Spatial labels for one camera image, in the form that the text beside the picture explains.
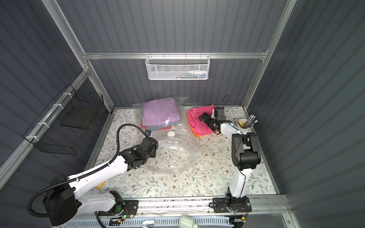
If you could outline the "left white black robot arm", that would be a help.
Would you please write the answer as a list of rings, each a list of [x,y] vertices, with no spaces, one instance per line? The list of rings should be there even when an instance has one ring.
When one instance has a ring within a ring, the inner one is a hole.
[[[116,191],[88,194],[88,191],[108,179],[144,165],[156,156],[158,141],[145,137],[139,145],[119,152],[113,161],[105,162],[85,172],[53,179],[55,188],[43,198],[52,226],[65,224],[77,215],[97,212],[101,216],[126,213],[128,206]]]

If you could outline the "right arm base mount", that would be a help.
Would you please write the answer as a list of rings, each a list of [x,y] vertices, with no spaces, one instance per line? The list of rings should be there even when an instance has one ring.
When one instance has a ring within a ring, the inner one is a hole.
[[[213,209],[215,213],[252,212],[250,199],[246,196],[235,198],[227,195],[224,198],[213,198],[208,207]]]

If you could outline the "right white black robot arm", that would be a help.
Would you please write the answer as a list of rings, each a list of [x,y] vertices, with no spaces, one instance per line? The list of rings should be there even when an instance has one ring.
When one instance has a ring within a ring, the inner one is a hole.
[[[199,121],[206,124],[215,134],[223,134],[231,138],[231,158],[236,171],[228,194],[233,198],[245,197],[249,178],[253,170],[261,163],[257,135],[239,129],[233,122],[226,120],[224,116],[219,116],[219,112],[213,115],[204,112],[199,116]]]

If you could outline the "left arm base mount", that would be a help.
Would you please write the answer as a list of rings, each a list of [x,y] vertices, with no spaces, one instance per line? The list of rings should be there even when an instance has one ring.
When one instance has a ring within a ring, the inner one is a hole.
[[[99,211],[98,216],[135,216],[138,210],[138,200],[117,202],[109,211]]]

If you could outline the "clear plastic vacuum bag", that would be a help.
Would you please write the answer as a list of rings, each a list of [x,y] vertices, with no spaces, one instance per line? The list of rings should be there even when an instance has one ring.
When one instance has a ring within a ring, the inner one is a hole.
[[[198,139],[192,133],[189,125],[187,110],[183,106],[187,98],[180,96],[173,97],[178,103],[181,117],[180,121],[178,121],[178,126],[170,130],[151,131],[151,136],[158,141],[158,148],[156,150],[156,157],[149,158],[145,166],[154,173],[182,173],[192,168],[198,162],[199,157],[202,154]],[[143,103],[135,104],[133,106],[136,125],[140,128],[142,128]],[[175,136],[169,137],[167,135],[169,131],[174,131]]]

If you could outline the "orange trousers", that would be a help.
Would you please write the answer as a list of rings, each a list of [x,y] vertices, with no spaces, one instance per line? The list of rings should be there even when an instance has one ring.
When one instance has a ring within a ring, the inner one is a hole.
[[[193,129],[193,128],[191,128],[191,130],[192,130],[192,133],[194,134],[194,136],[196,136],[196,137],[200,137],[200,135],[197,135],[197,134],[194,132],[194,129]]]

